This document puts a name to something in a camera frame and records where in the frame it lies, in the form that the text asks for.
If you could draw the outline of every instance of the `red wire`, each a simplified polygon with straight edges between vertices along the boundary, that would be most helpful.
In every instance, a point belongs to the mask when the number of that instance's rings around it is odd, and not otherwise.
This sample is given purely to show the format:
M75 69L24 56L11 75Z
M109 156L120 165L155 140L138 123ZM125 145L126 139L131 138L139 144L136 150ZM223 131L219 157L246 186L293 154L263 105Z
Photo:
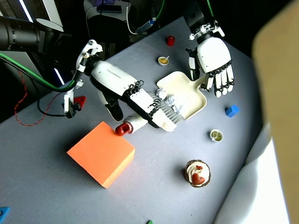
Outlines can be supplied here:
M30 126L38 125L39 123L41 123L42 120L45 119L45 117L46 117L45 114L44 114L44 115L42 116L42 118L41 118L40 120L38 120L36 123L30 124L30 125L24 124L24 123L22 123L22 122L18 119L17 108L19 107L20 103L23 102L24 99L25 99L25 98L27 97L27 95L28 95L28 93L27 93L27 86L26 86L26 84L25 84L25 79L24 79L24 77L23 77L23 75L22 75L22 73L21 73L20 71L19 71L19 75L20 75L20 77L21 77L21 79L22 79L22 83L23 83L24 90L25 90L25 95L24 95L23 98L16 104L16 106L14 107L14 115L15 115L15 118L16 118L16 120L17 120L21 125L26 126L26 127L30 127ZM51 106L53 100L54 100L56 97L58 97L60 94L61 94L61 92L58 93L55 97L53 97L53 99L52 99L52 100L50 101L50 103L48 104L45 113L48 113L48 111L49 111L49 109L50 109L50 106Z

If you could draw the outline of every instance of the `dustpan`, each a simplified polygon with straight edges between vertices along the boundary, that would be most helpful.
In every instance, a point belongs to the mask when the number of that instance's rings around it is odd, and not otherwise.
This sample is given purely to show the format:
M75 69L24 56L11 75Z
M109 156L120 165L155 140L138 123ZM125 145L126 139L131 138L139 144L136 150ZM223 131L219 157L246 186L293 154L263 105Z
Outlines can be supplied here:
M199 90L204 79L191 81L183 72L175 71L157 82L159 88L164 88L167 96L174 95L182 103L180 114L189 119L206 106L206 97Z

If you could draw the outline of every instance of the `orange box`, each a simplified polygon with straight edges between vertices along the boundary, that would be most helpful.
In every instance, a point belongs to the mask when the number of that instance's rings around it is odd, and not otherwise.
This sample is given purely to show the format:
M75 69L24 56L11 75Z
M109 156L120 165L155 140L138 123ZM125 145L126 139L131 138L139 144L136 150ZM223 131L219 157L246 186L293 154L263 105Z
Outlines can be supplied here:
M108 188L134 158L135 147L101 122L71 148L70 155L100 185Z

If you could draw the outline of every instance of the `chocolate cupcake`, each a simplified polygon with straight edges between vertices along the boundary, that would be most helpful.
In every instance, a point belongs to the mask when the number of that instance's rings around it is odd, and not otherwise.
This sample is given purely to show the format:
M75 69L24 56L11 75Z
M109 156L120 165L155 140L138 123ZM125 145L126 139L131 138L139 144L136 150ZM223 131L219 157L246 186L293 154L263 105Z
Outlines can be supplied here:
M210 168L202 160L191 160L187 162L184 177L192 187L204 187L210 182L211 179Z

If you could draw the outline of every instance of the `cupcake wrapper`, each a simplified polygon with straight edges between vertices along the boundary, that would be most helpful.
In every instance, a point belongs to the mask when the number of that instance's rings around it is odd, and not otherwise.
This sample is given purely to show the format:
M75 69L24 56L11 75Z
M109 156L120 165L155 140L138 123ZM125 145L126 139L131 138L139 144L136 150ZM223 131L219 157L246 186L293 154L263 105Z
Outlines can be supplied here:
M185 167L185 172L184 172L184 178L185 178L185 180L186 180L188 183L190 183L190 181L189 181L189 177L188 177L188 174L187 174L187 168L188 168L192 163L194 163L194 162L202 162L202 163L206 164L206 163L203 162L202 160L190 160L189 162L187 162L187 165L186 165L186 167ZM209 171L210 171L210 178L209 178L209 180L208 180L206 183L204 183L204 184L201 185L201 186L196 186L196 185L194 185L193 183L190 183L191 186L194 187L194 188L202 188L202 187L206 186L206 185L210 182L210 180L211 180L211 170L210 170L210 168L209 168Z

